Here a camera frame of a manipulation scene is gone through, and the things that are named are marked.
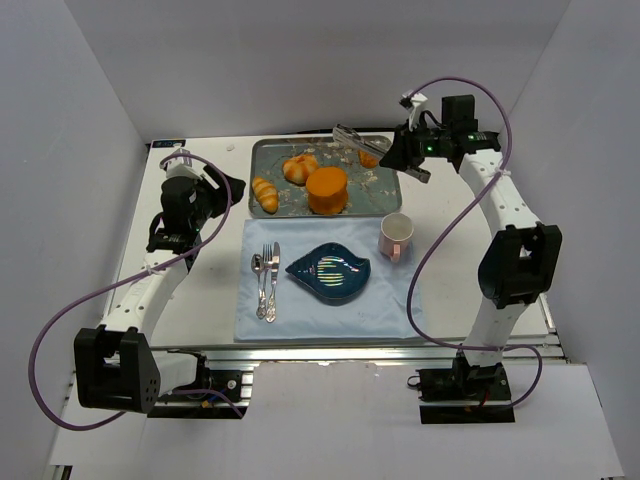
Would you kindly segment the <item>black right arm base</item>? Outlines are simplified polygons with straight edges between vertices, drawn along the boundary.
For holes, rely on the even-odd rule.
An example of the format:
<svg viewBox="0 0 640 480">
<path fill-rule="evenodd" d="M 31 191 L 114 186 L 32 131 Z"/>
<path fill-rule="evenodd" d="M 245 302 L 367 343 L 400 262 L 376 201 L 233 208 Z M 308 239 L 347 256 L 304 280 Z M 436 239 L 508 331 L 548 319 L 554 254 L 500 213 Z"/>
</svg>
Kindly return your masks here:
<svg viewBox="0 0 640 480">
<path fill-rule="evenodd" d="M 448 368 L 425 368 L 407 379 L 418 393 L 423 425 L 502 424 L 515 421 L 502 363 L 472 366 L 458 353 Z"/>
</svg>

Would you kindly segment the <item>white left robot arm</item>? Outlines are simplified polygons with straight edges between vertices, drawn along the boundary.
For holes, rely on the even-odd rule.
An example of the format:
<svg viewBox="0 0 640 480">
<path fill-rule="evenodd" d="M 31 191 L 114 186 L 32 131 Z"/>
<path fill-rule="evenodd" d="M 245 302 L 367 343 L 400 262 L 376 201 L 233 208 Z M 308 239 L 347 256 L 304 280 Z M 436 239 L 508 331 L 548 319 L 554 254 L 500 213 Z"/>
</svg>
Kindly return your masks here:
<svg viewBox="0 0 640 480">
<path fill-rule="evenodd" d="M 96 328 L 74 339 L 80 404 L 149 413 L 159 397 L 179 387 L 201 387 L 204 358 L 193 352 L 154 352 L 147 337 L 190 273 L 205 223 L 238 203 L 246 184 L 205 167 L 169 168 L 161 185 L 161 211 L 149 228 L 142 278 Z"/>
</svg>

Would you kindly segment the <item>silver metal tongs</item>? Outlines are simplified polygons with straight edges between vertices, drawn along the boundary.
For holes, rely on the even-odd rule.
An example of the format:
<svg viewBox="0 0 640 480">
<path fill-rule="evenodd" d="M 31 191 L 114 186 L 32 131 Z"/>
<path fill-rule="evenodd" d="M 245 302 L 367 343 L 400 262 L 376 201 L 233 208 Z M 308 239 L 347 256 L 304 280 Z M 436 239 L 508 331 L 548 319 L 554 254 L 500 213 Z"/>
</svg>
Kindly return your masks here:
<svg viewBox="0 0 640 480">
<path fill-rule="evenodd" d="M 412 164 L 412 160 L 406 160 L 402 156 L 400 145 L 392 143 L 391 147 L 383 148 L 366 140 L 356 130 L 341 124 L 337 124 L 332 130 L 333 140 L 350 148 L 364 151 L 378 160 L 378 165 L 397 172 L 404 173 L 417 179 L 421 183 L 428 183 L 431 173 L 420 166 Z"/>
</svg>

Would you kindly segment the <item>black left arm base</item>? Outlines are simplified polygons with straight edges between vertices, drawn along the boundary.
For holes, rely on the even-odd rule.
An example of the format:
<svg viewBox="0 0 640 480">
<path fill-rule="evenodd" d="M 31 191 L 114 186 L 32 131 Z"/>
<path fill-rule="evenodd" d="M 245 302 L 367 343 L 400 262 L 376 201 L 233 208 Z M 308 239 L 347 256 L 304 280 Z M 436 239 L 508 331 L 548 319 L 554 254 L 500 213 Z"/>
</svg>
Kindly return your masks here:
<svg viewBox="0 0 640 480">
<path fill-rule="evenodd" d="M 242 406 L 240 370 L 212 368 L 202 353 L 169 351 L 154 355 L 160 372 L 160 393 L 149 418 L 239 420 Z"/>
</svg>

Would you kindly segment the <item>orange cylindrical cake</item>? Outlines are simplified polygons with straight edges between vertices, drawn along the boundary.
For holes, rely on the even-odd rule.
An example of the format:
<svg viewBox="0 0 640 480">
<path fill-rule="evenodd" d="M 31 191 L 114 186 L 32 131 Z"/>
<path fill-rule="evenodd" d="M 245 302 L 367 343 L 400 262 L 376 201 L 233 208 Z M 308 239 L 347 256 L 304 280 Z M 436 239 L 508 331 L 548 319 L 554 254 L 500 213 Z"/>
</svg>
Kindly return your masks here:
<svg viewBox="0 0 640 480">
<path fill-rule="evenodd" d="M 348 201 L 348 177 L 339 167 L 322 167 L 306 181 L 308 204 L 320 215 L 339 214 Z"/>
</svg>

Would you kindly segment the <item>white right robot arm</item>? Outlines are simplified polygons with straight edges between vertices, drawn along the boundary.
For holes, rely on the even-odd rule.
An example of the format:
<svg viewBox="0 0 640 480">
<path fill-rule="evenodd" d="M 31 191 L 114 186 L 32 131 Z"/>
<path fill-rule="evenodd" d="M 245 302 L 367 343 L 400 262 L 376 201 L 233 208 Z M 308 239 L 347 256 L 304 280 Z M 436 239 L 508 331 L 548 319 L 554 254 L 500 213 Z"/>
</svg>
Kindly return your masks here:
<svg viewBox="0 0 640 480">
<path fill-rule="evenodd" d="M 433 127 L 426 123 L 424 95 L 406 94 L 400 103 L 409 118 L 395 129 L 381 166 L 427 182 L 423 161 L 446 159 L 478 198 L 489 226 L 492 241 L 478 267 L 483 300 L 461 350 L 471 368 L 494 369 L 519 317 L 549 290 L 562 233 L 526 206 L 504 166 L 497 133 L 479 128 L 474 96 L 443 98 Z"/>
</svg>

